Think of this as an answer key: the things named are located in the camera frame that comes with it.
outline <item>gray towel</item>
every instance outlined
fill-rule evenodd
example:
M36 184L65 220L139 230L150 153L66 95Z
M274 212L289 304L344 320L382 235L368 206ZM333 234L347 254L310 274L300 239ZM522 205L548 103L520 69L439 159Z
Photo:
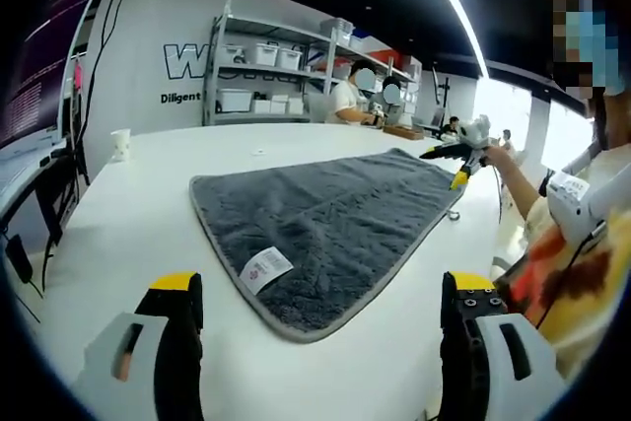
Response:
M213 248L245 299L281 335L314 342L344 325L394 277L461 197L462 191L450 191L453 177L393 149L196 176L190 193ZM239 275L271 246L294 268L254 295Z

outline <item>hand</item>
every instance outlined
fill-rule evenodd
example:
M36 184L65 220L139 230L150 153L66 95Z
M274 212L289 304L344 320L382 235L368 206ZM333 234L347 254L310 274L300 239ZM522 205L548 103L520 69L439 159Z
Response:
M362 125L375 125L375 116L371 113L365 113L365 118L362 120Z
M507 171L511 165L514 165L513 159L509 153L502 147L491 146L484 150L487 165L492 165L500 172Z

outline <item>person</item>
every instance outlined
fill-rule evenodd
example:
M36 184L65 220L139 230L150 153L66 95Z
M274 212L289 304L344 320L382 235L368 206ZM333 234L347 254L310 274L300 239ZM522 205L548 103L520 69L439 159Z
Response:
M339 83L331 91L330 113L326 118L327 123L361 123L365 125L375 124L375 116L362 111L361 96L357 85L358 76L363 71L370 71L375 78L375 64L367 59L360 59L353 63L347 80Z
M578 173L578 177L595 187L609 182L631 163L631 120L627 116L631 101L609 102L609 107L605 107L611 114L606 122L608 150L596 155ZM622 125L612 123L612 117L622 121ZM631 213L622 217L612 213L607 237L581 253L569 267L576 249L569 248L563 239L550 215L547 198L539 195L506 148L491 146L485 155L526 221L528 244L526 259L496 285L510 308L523 313L556 349L561 374L574 378L599 344L608 324L607 315L624 288L629 261L614 258L622 242L617 240L619 233L614 229L628 228ZM620 211L631 209L631 202L626 206Z
M460 124L459 118L457 118L455 115L453 117L450 117L450 123L446 123L441 128L441 135L444 135L446 133L449 133L451 135L457 135L457 127L459 124Z
M392 98L394 94L388 88L388 86L395 86L398 91L397 99L392 102ZM382 91L380 93L374 94L370 101L368 102L368 112L372 112L375 110L377 105L380 105L384 113L386 114L386 122L387 123L398 123L399 118L403 112L403 104L401 103L401 83L394 76L388 76L384 79L384 84L382 87Z
M515 157L515 147L511 141L511 130L505 128L502 132L502 148L508 152L511 158Z

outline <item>metal shelf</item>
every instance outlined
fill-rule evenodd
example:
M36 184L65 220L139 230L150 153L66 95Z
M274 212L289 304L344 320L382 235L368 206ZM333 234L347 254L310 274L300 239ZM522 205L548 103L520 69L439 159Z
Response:
M340 51L341 53L337 53L336 52L336 56L341 56L343 58L347 58L350 59L352 61L357 61L358 59L367 59L371 62L373 62L373 64L375 64L377 66L377 72L381 73L385 76L387 76L388 74L388 66L385 63L382 63L379 59L374 58L373 56L366 54L366 53L362 53L360 51L357 51L353 48L351 48L350 46L344 46L343 44L337 44L335 45L336 50ZM412 81L414 81L410 76L408 76L407 74L403 73L402 71L399 71L398 69L392 68L392 76L394 76L396 79L400 80L400 81L404 81L407 83L410 83Z
M309 122L311 119L308 114L294 113L254 113L254 112L225 112L215 114L217 123L223 122L240 122L246 120L252 121L290 121L290 122Z
M224 63L220 64L219 69L227 69L233 71L249 71L254 73L270 73L274 75L283 76L296 76L307 79L325 79L325 76L319 72L313 71L300 71L296 69L283 69L275 66L265 66L262 64L245 64L245 63Z
M219 45L225 44L226 34L253 35L265 39L273 39L287 43L294 43L299 46L303 52L299 70L281 69L270 66L262 66L258 64L218 64ZM333 64L335 57L340 56L351 60L366 59L377 66L380 75L392 74L401 82L414 82L412 78L392 68L392 60L385 64L380 60L365 54L349 46L337 44L336 31L333 31L331 37L302 30L296 27L282 25L275 22L262 21L247 17L235 16L231 11L231 1L227 1L224 6L224 13L220 17L216 17L210 31L209 48L207 56L207 68L204 74L204 100L202 104L202 125L214 125L215 123L240 123L252 121L309 121L308 115L291 115L291 114L256 114L253 112L233 112L233 113L216 113L215 105L217 102L217 88L220 79L219 72L221 69L231 70L235 73L269 75L282 78L297 78L297 80L286 79L283 82L293 83L298 86L301 94L306 91L308 81L323 81L322 92L326 95L330 93L331 85L339 83L341 80L333 78ZM316 49L324 53L323 59L326 60L326 71L304 71L310 49Z
M288 41L299 44L318 43L324 45L321 49L328 49L331 39L324 35L315 34L306 30L297 29L288 25L274 22L248 19L244 17L229 16L226 19L226 32L233 34L264 36L279 41Z
M312 47L320 49L322 51L327 51L328 46L331 43L331 38L328 38L324 35L308 32L306 30L297 29L295 27L290 27L287 25L280 25L273 22L246 19L241 17L228 17L228 19L226 20L226 32L265 36L280 41L310 44ZM381 74L388 74L387 64L382 63L379 59L374 58L369 54L362 53L349 46L344 46L341 44L337 44L336 49L341 52L341 54L338 54L339 56L351 59L353 61L357 61L358 59L367 59L377 66L378 71ZM413 79L410 78L407 74L397 69L392 68L392 74L401 81L413 81Z

